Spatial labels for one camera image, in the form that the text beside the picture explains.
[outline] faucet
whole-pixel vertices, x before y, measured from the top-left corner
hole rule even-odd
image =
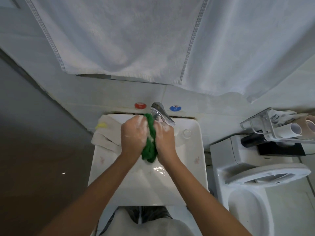
[[[163,104],[160,102],[154,102],[151,106],[151,115],[155,120],[158,120],[158,117],[162,119],[166,124],[175,127],[174,121],[170,118],[169,115],[166,114],[166,111],[163,107]]]

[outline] toilet seat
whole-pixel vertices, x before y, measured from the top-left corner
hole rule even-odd
[[[255,167],[226,179],[226,184],[270,187],[303,178],[311,173],[302,163],[282,163]]]

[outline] toilet paper roll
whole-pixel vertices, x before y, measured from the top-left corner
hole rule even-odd
[[[301,117],[295,120],[294,123],[299,124],[302,128],[302,135],[297,138],[315,140],[315,116]]]
[[[282,138],[294,138],[302,133],[302,129],[297,123],[289,123],[275,128],[274,132],[277,136]]]

